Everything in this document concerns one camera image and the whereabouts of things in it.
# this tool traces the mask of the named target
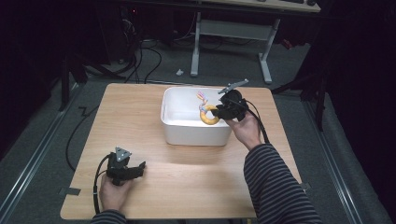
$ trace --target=white desk frame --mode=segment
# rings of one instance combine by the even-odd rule
[[[268,69],[267,57],[274,42],[280,19],[276,19],[272,26],[263,26],[238,22],[201,20],[201,12],[197,13],[195,28],[195,43],[192,53],[191,76],[198,76],[199,67],[199,39],[200,35],[219,35],[235,38],[264,40],[266,45],[262,53],[259,53],[259,61],[262,66],[262,75],[267,84],[272,83]]]

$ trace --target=person's left hand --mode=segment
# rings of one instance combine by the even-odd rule
[[[102,185],[99,191],[103,211],[113,209],[120,211],[127,198],[133,180],[127,180],[121,186],[111,183],[112,179],[107,175],[102,175]]]

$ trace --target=desk leg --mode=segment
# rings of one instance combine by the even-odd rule
[[[259,60],[260,60],[261,66],[262,66],[262,75],[264,76],[264,82],[267,84],[272,83],[270,70],[268,69],[267,57],[270,52],[271,46],[274,42],[274,38],[275,38],[277,27],[279,26],[279,23],[280,23],[280,19],[276,19],[274,22],[274,25],[271,29],[270,35],[268,37],[268,41],[265,46],[264,53],[259,54]]]
[[[191,62],[192,77],[198,76],[200,33],[201,33],[201,12],[197,12],[197,22],[195,25],[195,45],[194,45],[194,52],[192,53],[192,62]]]

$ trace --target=gray carpet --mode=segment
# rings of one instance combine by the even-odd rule
[[[146,47],[153,45],[152,42],[145,43]],[[213,48],[215,46],[213,44],[205,47]],[[257,55],[240,50],[230,51],[232,48],[233,45],[222,45],[218,49],[203,49],[201,51],[200,74],[198,77],[190,77],[191,46],[168,47],[158,44],[152,49],[161,53],[162,62],[148,79],[150,82],[157,80],[224,86],[248,78],[250,81],[247,86],[274,89],[293,80],[309,50],[309,46],[286,50],[282,46],[274,45],[268,58],[274,82],[269,86],[263,82]],[[143,60],[138,69],[139,77],[144,78],[159,59],[157,53],[144,49]],[[114,70],[122,66],[115,63],[109,68]],[[177,76],[178,69],[183,70],[184,75]],[[90,111],[99,105],[105,87],[110,82],[120,81],[108,77],[90,76],[89,82],[81,89],[76,100],[72,102],[60,128],[53,135],[48,152],[39,164],[26,191],[12,210],[7,223],[89,223],[87,220],[66,221],[60,218],[64,196],[58,193],[60,188],[69,186],[73,177],[73,172],[66,163],[64,152],[71,133],[83,119],[82,110],[78,107],[85,106],[87,111]],[[130,83],[134,82],[135,76],[130,79]],[[32,116],[19,140],[1,161],[1,202],[12,190],[41,138],[57,116],[57,110],[61,105],[60,86],[60,83],[55,86],[52,90],[52,97]],[[300,101],[297,93],[296,91],[286,91],[274,97],[302,180],[312,187],[307,191],[307,195],[324,223],[349,223],[324,160],[321,143],[316,134],[317,130],[312,125],[311,118],[307,115],[304,104]],[[95,113],[79,126],[70,143],[69,157],[75,167],[88,137],[94,115]],[[388,214],[376,198],[370,182],[361,170],[359,162],[353,155],[342,127],[332,110],[329,97],[326,98],[323,125],[324,134],[331,146],[332,153],[351,191],[354,202],[359,208],[362,223],[391,223]]]

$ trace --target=desk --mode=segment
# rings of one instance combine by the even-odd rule
[[[163,93],[169,87],[107,86],[70,185],[81,192],[66,196],[62,218],[94,216],[93,178],[100,160],[115,146],[133,153],[130,167],[147,162],[143,177],[134,180],[121,211],[127,218],[255,217],[243,175],[248,151],[233,133],[224,147],[173,146],[165,142],[160,114]],[[238,90],[257,106],[271,143],[301,182],[271,92],[265,88]]]
[[[238,5],[244,7],[268,7],[280,10],[296,10],[302,12],[320,12],[320,7],[317,4],[309,6],[306,1],[303,4],[279,1],[279,0],[267,0],[265,2],[259,2],[257,0],[201,0],[199,3],[220,3],[229,5]],[[199,67],[199,39],[200,35],[219,35],[226,37],[236,37],[245,39],[254,39],[265,41],[265,46],[262,49],[262,53],[259,53],[259,61],[262,67],[262,75],[265,83],[271,84],[272,79],[270,71],[268,69],[267,57],[271,46],[276,36],[280,19],[275,19],[273,25],[256,25],[246,24],[240,22],[228,22],[228,21],[212,21],[212,20],[201,20],[201,13],[197,13],[197,20],[195,25],[195,43],[194,50],[192,53],[191,60],[191,75],[193,77],[198,76]]]

